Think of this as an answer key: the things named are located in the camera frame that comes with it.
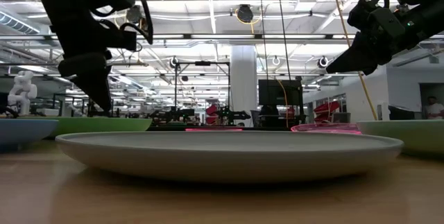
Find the green plate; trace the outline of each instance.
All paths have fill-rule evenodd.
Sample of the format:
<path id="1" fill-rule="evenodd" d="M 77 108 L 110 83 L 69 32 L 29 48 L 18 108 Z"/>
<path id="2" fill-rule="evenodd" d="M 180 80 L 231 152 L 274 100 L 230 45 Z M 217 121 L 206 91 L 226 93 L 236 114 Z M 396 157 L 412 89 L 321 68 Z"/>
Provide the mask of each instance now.
<path id="1" fill-rule="evenodd" d="M 444 155 L 444 120 L 362 121 L 365 135 L 392 137 L 404 142 L 404 153 Z"/>
<path id="2" fill-rule="evenodd" d="M 124 119 L 107 117 L 21 117 L 25 119 L 58 120 L 51 137 L 63 134 L 109 131 L 145 131 L 151 119 Z"/>

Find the ceiling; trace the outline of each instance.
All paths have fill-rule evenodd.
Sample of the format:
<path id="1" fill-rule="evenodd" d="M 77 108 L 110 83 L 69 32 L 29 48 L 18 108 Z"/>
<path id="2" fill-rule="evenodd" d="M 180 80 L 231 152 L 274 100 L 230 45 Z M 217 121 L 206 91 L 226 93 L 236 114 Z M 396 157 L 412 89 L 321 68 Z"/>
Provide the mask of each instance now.
<path id="1" fill-rule="evenodd" d="M 358 0 L 340 0 L 345 19 L 351 8 Z M 391 0 L 392 6 L 397 1 Z M 255 15 L 257 23 L 253 25 L 241 24 L 235 12 L 241 4 L 248 4 Z M 267 35 L 301 35 L 301 34 L 337 34 L 343 35 L 343 27 L 336 9 L 335 0 L 148 0 L 148 5 L 153 18 L 154 32 L 156 35 L 164 34 L 247 34 L 252 33 Z M 0 0 L 0 12 L 7 13 L 12 17 L 40 30 L 40 34 L 49 34 L 50 21 L 46 17 L 40 0 Z M 116 24 L 124 22 L 126 12 L 117 12 L 109 20 Z M 357 29 L 346 26 L 349 34 L 356 33 Z M 22 35 L 20 40 L 3 40 L 1 43 L 9 47 L 22 50 L 27 55 L 18 55 L 8 48 L 3 48 L 4 54 L 16 58 L 15 62 L 38 62 L 57 64 L 62 58 L 62 49 L 56 40 L 37 41 L 27 38 L 8 26 L 0 25 L 0 34 Z M 181 62 L 193 62 L 198 60 L 210 60 L 227 62 L 230 60 L 231 46 L 233 44 L 252 44 L 256 47 L 259 58 L 258 72 L 264 73 L 264 66 L 272 74 L 283 74 L 287 72 L 287 56 L 289 69 L 292 74 L 322 74 L 317 62 L 320 58 L 332 59 L 345 51 L 348 46 L 342 40 L 291 40 L 287 44 L 287 51 L 283 39 L 269 40 L 266 42 L 266 54 L 263 41 L 253 40 L 156 40 L 153 46 L 144 44 L 139 53 L 129 51 L 122 52 L 112 49 L 113 73 L 118 74 L 144 74 L 145 76 L 132 76 L 131 84 L 126 86 L 123 81 L 111 80 L 111 87 L 115 89 L 134 89 L 134 84 L 144 89 L 154 90 L 157 96 L 149 95 L 151 98 L 158 97 L 156 102 L 165 101 L 161 95 L 171 93 L 171 79 L 173 77 L 160 77 L 159 74 L 173 74 L 169 66 L 172 57 Z M 57 73 L 54 66 L 40 67 L 40 73 Z M 193 74 L 215 74 L 208 77 L 190 76 L 187 82 L 181 82 L 184 89 L 190 88 L 185 85 L 227 85 L 228 79 L 218 67 L 194 67 L 190 66 L 186 72 Z M 316 81 L 316 76 L 305 76 L 304 82 L 311 84 Z M 322 89 L 324 81 L 319 81 Z M 196 92 L 194 95 L 183 93 L 184 100 L 189 101 L 193 97 L 195 101 L 200 98 L 213 98 L 214 95 L 224 97 L 227 89 L 225 87 L 213 87 L 210 91 Z"/>

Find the pillar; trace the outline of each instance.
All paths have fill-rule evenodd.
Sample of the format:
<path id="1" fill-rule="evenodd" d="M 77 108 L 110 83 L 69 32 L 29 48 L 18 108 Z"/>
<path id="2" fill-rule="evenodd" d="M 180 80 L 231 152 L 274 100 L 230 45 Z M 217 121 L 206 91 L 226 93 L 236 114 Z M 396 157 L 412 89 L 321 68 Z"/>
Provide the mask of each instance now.
<path id="1" fill-rule="evenodd" d="M 231 47 L 231 101 L 232 110 L 245 110 L 251 115 L 251 110 L 257 110 L 257 67 L 254 46 Z M 244 123 L 245 127 L 253 127 L 253 120 L 235 121 Z"/>

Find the table surface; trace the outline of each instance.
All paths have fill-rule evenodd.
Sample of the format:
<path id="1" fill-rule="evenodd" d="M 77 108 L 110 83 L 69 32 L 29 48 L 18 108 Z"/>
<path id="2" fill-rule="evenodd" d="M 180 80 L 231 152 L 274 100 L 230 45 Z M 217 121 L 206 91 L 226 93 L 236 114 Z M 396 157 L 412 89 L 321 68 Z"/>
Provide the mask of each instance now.
<path id="1" fill-rule="evenodd" d="M 1 224 L 444 223 L 443 161 L 400 157 L 360 176 L 221 186 L 108 173 L 43 147 L 0 155 Z"/>

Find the blue plate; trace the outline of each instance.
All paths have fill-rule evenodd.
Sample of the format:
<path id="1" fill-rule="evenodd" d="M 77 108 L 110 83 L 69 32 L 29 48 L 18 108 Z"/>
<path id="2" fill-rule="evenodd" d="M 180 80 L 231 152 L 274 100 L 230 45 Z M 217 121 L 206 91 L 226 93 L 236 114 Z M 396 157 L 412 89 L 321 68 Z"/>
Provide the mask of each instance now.
<path id="1" fill-rule="evenodd" d="M 57 125 L 57 120 L 0 119 L 0 145 L 39 141 L 48 137 Z"/>

